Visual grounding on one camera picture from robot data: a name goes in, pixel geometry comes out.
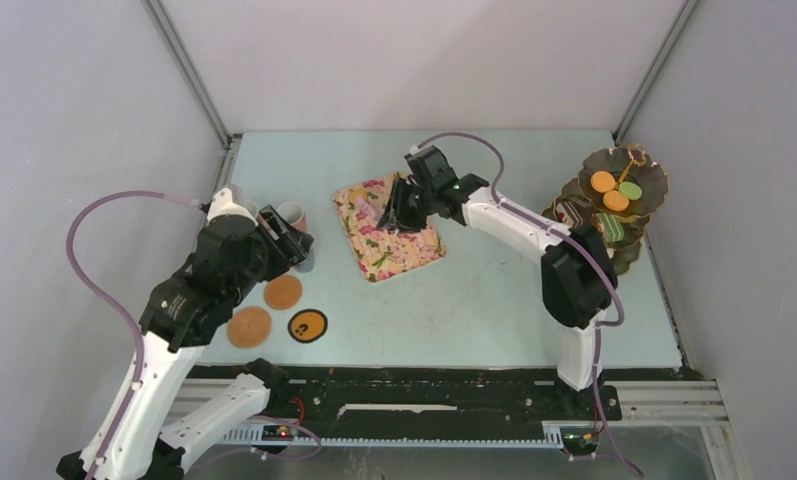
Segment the three tier black cake stand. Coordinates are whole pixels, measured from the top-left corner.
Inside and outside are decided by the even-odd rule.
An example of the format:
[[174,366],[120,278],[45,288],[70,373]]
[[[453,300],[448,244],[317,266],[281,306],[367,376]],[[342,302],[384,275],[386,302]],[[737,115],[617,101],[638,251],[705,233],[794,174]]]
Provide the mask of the three tier black cake stand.
[[637,143],[590,154],[542,215],[602,236],[616,274],[639,259],[651,216],[665,203],[668,175]]

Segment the green striped cake slice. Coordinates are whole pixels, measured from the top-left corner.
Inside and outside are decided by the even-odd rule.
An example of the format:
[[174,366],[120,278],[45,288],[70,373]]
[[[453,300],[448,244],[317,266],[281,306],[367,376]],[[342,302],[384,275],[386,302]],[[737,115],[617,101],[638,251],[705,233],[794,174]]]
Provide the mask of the green striped cake slice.
[[620,242],[625,238],[624,227],[616,216],[598,213],[596,219],[601,227],[603,239],[607,244]]

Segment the orange question mark coaster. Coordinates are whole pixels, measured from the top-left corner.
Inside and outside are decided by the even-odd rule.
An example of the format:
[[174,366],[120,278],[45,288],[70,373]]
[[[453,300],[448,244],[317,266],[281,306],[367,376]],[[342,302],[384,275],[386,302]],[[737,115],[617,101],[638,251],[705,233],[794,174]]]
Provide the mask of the orange question mark coaster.
[[317,309],[296,312],[287,324],[290,337],[301,344],[310,344],[321,339],[328,329],[328,317]]

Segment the chocolate cake piece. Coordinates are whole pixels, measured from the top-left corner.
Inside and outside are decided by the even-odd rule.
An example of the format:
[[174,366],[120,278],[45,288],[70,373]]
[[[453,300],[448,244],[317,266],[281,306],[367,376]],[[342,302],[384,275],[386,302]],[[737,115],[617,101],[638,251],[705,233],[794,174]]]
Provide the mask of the chocolate cake piece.
[[571,227],[588,223],[592,217],[592,207],[585,201],[574,197],[557,200],[553,211],[558,222]]

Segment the floral rectangular tray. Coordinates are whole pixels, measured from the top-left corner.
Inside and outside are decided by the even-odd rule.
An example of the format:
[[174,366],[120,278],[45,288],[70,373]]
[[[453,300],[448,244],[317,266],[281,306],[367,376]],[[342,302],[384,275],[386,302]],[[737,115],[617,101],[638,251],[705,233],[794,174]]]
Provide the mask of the floral rectangular tray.
[[[395,172],[340,189],[332,202],[358,267],[366,281],[378,283],[429,265],[446,256],[446,245],[429,222],[419,233],[395,233],[376,228],[387,203]],[[349,203],[352,189],[367,192],[367,204]]]

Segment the orange round biscuit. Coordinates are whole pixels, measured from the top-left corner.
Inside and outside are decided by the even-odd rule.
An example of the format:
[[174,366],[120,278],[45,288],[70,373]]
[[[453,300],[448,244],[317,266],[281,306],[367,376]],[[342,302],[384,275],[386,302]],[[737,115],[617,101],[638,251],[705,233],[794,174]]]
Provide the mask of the orange round biscuit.
[[596,192],[604,194],[616,189],[617,180],[608,171],[596,171],[590,177],[590,185]]
[[603,194],[602,202],[604,206],[614,212],[621,212],[626,210],[630,201],[623,197],[618,190],[610,190]]

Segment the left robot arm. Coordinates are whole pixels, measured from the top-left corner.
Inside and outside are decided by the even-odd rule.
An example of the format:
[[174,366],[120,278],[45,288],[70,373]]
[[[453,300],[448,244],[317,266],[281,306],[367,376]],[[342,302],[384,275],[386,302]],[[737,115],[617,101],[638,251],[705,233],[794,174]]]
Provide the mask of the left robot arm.
[[258,284],[305,262],[313,237],[272,207],[253,218],[220,214],[199,231],[184,265],[156,286],[139,321],[143,354],[101,431],[83,450],[63,456],[63,479],[181,479],[234,426],[263,413],[278,416],[290,403],[289,376],[265,359],[244,365],[233,384],[172,424],[169,410],[216,330]]

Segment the green round biscuit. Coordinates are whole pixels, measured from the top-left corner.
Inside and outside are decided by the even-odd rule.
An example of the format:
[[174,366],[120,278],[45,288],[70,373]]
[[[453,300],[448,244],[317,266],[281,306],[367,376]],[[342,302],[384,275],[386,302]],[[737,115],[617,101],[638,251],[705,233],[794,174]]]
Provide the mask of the green round biscuit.
[[638,184],[629,181],[621,182],[617,190],[629,201],[637,201],[641,199],[643,195],[642,188]]

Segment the blue grey mug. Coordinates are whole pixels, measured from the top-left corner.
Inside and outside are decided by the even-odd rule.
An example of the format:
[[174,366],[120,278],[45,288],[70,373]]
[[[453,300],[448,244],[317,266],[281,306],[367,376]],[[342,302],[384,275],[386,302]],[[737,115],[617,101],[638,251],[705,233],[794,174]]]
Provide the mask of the blue grey mug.
[[293,269],[299,273],[308,273],[313,270],[314,264],[315,264],[315,252],[311,250],[301,262],[299,262],[293,267]]

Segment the small yellow cookie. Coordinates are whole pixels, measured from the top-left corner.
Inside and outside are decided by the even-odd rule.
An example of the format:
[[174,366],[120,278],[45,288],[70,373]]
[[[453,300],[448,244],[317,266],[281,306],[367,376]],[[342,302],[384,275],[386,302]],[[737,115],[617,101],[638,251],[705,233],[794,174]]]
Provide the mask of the small yellow cookie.
[[349,203],[356,208],[367,204],[367,192],[364,189],[352,189],[348,193]]

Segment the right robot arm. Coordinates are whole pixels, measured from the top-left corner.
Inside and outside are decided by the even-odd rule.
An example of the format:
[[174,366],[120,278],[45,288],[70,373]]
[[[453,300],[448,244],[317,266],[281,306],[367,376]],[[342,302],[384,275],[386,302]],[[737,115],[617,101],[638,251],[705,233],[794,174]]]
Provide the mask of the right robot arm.
[[475,174],[458,176],[435,146],[414,146],[405,160],[410,173],[394,180],[378,229],[418,233],[438,216],[495,237],[536,264],[543,305],[560,327],[557,408],[570,418],[593,408],[607,422],[600,393],[602,330],[623,324],[625,310],[601,233],[532,212]]

